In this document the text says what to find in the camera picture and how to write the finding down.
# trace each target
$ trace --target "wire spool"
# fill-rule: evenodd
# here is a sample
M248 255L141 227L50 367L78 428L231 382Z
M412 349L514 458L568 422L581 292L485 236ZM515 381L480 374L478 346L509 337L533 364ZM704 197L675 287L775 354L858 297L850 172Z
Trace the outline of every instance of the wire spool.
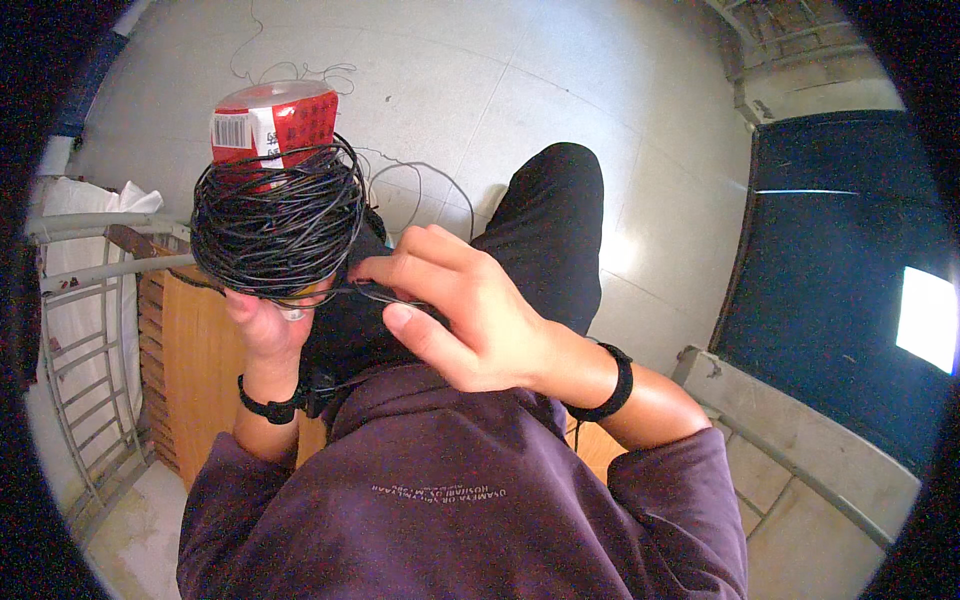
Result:
M401 301L375 283L343 282L370 203L357 154L333 132L336 106L336 92L308 80L227 96L210 121L214 160L194 188L197 265L230 289L290 309L291 320L338 294Z
M331 144L212 163L194 188L191 248L227 287L296 308L314 283L338 273L360 232L367 191L353 149Z

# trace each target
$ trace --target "person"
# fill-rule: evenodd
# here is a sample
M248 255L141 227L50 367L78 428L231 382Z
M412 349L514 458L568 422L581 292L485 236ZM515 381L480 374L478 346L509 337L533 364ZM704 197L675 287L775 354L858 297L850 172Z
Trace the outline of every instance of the person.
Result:
M302 414L238 408L188 495L183 597L746 597L723 434L668 378L585 337L602 218L596 157L555 144L472 244L437 226L392 253L358 243L351 280L438 318L351 295L286 321L228 291L251 407L318 365L353 387L296 469ZM604 486L564 440L564 407L596 419L611 402L599 424L628 452Z

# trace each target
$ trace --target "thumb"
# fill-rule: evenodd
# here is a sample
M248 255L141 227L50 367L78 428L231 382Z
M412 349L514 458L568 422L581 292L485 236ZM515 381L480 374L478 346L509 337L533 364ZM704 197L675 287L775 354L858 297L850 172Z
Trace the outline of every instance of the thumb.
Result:
M252 320L260 308L259 298L238 294L227 287L224 288L224 299L227 314L238 324Z
M394 302L383 309L383 324L401 344L436 369L451 384L475 371L476 354L425 312Z

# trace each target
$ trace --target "purple hoodie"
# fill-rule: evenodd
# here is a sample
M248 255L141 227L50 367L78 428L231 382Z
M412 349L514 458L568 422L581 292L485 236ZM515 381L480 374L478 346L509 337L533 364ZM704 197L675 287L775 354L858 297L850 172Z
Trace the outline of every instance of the purple hoodie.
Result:
M740 598L747 550L717 429L610 465L554 401L381 372L296 470L217 437L187 498L183 598Z

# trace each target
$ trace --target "bright light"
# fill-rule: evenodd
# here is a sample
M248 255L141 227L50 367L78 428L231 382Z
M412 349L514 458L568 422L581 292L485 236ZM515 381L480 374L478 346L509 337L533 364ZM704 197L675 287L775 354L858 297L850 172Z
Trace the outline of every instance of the bright light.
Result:
M911 267L903 270L897 346L953 373L957 294L945 279Z
M613 230L603 232L600 245L600 268L625 275L639 258L640 245L635 237L625 237Z

